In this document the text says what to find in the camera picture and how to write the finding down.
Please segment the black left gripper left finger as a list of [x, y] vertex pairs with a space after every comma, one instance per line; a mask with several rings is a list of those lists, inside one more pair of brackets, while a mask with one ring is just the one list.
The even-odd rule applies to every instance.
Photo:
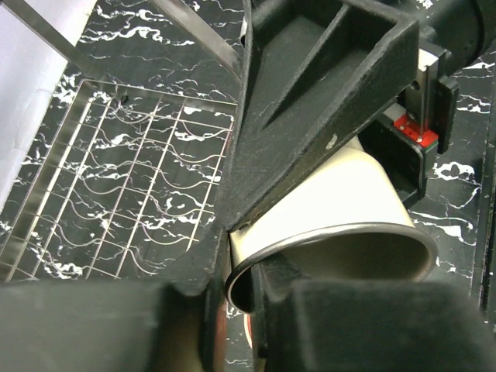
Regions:
[[227, 235], [213, 224], [162, 277], [3, 284], [3, 371], [221, 371]]

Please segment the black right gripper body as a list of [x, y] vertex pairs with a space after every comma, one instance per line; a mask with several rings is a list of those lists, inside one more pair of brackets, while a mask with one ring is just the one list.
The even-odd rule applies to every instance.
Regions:
[[359, 139], [385, 169], [401, 202], [425, 196], [427, 173], [447, 151], [459, 85], [453, 74], [484, 54], [495, 38], [493, 1], [390, 1], [419, 20], [415, 79]]

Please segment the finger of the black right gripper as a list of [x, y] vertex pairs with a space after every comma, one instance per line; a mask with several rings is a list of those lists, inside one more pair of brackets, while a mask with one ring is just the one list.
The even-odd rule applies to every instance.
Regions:
[[246, 1], [242, 85], [215, 213], [278, 203], [413, 81], [419, 21], [378, 1]]

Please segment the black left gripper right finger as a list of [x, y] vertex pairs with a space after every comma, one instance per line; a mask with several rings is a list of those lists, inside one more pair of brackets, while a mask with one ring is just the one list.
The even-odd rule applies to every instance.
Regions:
[[443, 282], [334, 281], [276, 256], [251, 271], [259, 371], [493, 371], [477, 306]]

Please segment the cream steel tumbler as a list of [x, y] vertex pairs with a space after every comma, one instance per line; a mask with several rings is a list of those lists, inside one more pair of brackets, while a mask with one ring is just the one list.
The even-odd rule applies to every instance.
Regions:
[[416, 229], [380, 163], [350, 140], [255, 223], [231, 232], [226, 297], [253, 311], [250, 270], [283, 258], [310, 277], [421, 281], [435, 241]]

